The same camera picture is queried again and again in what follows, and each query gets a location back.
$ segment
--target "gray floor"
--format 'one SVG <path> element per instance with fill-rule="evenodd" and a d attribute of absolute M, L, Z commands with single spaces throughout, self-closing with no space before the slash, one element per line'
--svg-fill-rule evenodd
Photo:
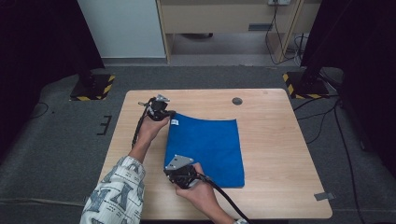
<path fill-rule="evenodd" d="M 170 63 L 145 61 L 107 65 L 116 75 L 110 94 L 104 101 L 70 102 L 68 93 L 78 80 L 67 77 L 49 84 L 41 102 L 21 131 L 7 161 L 0 167 L 0 198 L 40 198 L 81 203 L 100 174 L 116 121 L 128 90 L 282 88 L 281 77 L 301 70 L 294 60 L 280 65 L 271 62 L 263 34 L 214 35 L 201 38 L 178 35 Z M 342 73 L 327 68 L 334 78 Z M 329 87 L 331 94 L 336 92 Z M 332 108 L 336 98 L 321 99 L 296 111 L 304 118 Z M 307 100 L 290 99 L 295 108 Z M 360 139 L 347 112 L 337 107 L 337 115 L 346 139 L 356 183 L 362 217 L 366 223 L 396 220 L 396 181 L 374 152 L 361 150 Z M 112 116 L 107 134 L 104 116 Z M 336 126 L 334 113 L 299 120 L 308 149 L 331 200 L 333 216 L 325 220 L 290 220 L 291 224 L 361 223 L 352 189 L 346 150 Z M 37 204 L 0 204 L 0 223 L 78 223 L 80 207 Z"/>

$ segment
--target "folded blue fabric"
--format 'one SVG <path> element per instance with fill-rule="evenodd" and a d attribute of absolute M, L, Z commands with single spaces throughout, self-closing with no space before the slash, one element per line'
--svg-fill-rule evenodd
<path fill-rule="evenodd" d="M 164 166 L 175 155 L 200 162 L 205 175 L 221 188 L 245 185 L 236 119 L 204 120 L 175 114 L 169 126 Z"/>

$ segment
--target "gray carpet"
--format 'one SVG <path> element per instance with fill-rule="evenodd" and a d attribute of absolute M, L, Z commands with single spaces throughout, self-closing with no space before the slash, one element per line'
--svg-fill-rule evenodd
<path fill-rule="evenodd" d="M 164 89 L 286 89 L 282 74 L 295 67 L 108 67 L 116 76 L 103 101 L 72 102 L 69 94 L 78 77 L 64 78 L 43 89 L 32 117 L 21 130 L 7 160 L 0 167 L 0 198 L 38 198 L 82 203 L 94 189 L 104 163 L 125 93 Z M 337 98 L 316 100 L 296 111 L 297 118 L 332 108 Z M 296 107 L 307 100 L 292 100 Z M 366 223 L 396 220 L 396 181 L 374 152 L 361 150 L 360 139 L 346 111 L 337 107 L 350 153 L 357 196 Z M 106 135 L 101 123 L 112 116 Z M 313 140 L 322 116 L 300 120 L 306 142 Z M 347 154 L 334 118 L 323 121 L 319 138 L 308 144 L 326 191 L 333 216 L 327 220 L 290 220 L 290 223 L 361 223 L 354 202 Z M 0 223 L 78 223 L 81 207 L 0 204 Z"/>

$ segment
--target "tabletop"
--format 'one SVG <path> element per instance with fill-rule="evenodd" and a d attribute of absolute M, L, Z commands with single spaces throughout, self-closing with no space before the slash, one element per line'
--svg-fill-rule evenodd
<path fill-rule="evenodd" d="M 282 89 L 128 91 L 121 108 L 100 180 L 128 154 L 134 131 L 149 98 L 170 99 L 167 110 L 197 119 L 236 119 L 245 170 L 245 186 L 224 189 L 250 219 L 329 218 L 324 192 L 300 126 Z M 234 98 L 242 101 L 233 103 Z M 145 203 L 143 219 L 207 219 L 188 201 L 176 196 L 163 173 L 168 127 L 160 130 L 144 160 Z M 216 192 L 221 207 L 239 215 Z"/>

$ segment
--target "hand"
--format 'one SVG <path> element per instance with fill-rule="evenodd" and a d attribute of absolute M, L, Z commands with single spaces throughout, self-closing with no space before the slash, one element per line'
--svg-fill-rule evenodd
<path fill-rule="evenodd" d="M 151 142 L 158 134 L 160 129 L 169 122 L 169 117 L 164 118 L 161 121 L 154 121 L 149 117 L 143 119 L 142 126 L 140 127 L 137 141 L 144 139 L 145 141 Z"/>
<path fill-rule="evenodd" d="M 204 174 L 200 163 L 195 163 L 195 171 Z M 211 185 L 203 181 L 198 181 L 189 189 L 181 189 L 175 184 L 176 195 L 181 196 L 194 205 L 199 211 L 209 217 L 214 223 L 233 223 L 230 217 L 219 205 L 215 192 Z"/>

